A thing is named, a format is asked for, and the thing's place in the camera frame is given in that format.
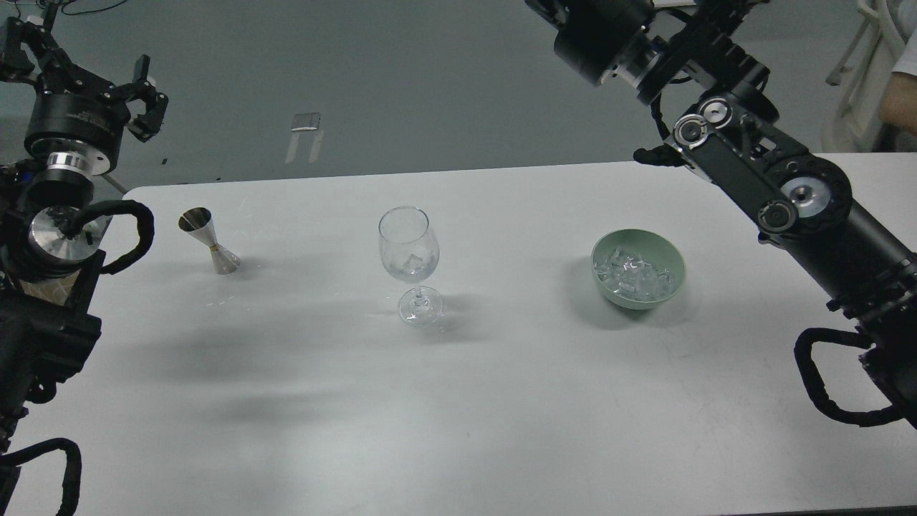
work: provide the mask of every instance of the wine glass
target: wine glass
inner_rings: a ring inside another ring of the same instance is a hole
[[[439,263],[439,244],[430,219],[420,208],[390,209],[379,220],[379,255],[389,275],[405,283],[419,284]],[[429,286],[415,286],[398,301],[398,313],[411,326],[425,326],[439,319],[443,300]]]

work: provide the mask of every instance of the green bowl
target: green bowl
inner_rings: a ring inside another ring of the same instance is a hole
[[[650,262],[658,269],[668,269],[669,277],[671,277],[672,284],[675,286],[672,289],[672,293],[667,297],[654,301],[637,301],[615,294],[611,288],[599,279],[599,275],[595,273],[593,265],[597,256],[609,255],[618,246],[627,251],[639,253],[645,261]],[[618,230],[603,236],[592,248],[590,269],[592,279],[599,286],[602,295],[615,305],[631,310],[646,310],[665,303],[672,296],[678,294],[681,285],[685,281],[685,261],[681,257],[679,250],[672,245],[672,242],[646,230]]]

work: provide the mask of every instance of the white table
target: white table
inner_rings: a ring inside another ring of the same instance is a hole
[[[828,156],[917,242],[917,155]],[[917,503],[917,434],[859,429],[807,399],[810,326],[851,329],[716,187],[601,163],[146,187],[140,263],[104,276],[85,369],[23,420],[14,449],[83,450],[81,514],[696,515]],[[377,222],[413,204],[442,248],[439,328],[402,323]],[[243,268],[218,276],[177,228],[214,213]],[[110,259],[133,246],[113,224]],[[591,280],[592,245],[673,241],[684,289],[649,312]],[[887,401],[855,351],[818,348],[849,409]],[[28,465],[11,514],[52,514],[62,459]]]

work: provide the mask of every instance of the gray floor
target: gray floor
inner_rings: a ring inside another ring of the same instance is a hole
[[[814,151],[839,96],[823,79],[860,20],[855,0],[773,0],[735,34],[772,71],[779,126]],[[141,53],[152,57],[171,103],[157,138],[125,137],[113,176],[128,188],[622,161],[658,140],[635,91],[586,84],[523,0],[132,0],[59,17],[54,34],[76,63],[119,84]],[[11,161],[23,157],[34,94],[0,88],[0,160]],[[668,119],[699,92],[670,87]],[[308,111],[322,113],[317,160],[305,133],[286,163],[293,114]]]

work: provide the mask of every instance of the person's arm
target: person's arm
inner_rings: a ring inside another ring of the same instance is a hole
[[[878,117],[917,136],[917,75],[894,72],[882,97]]]

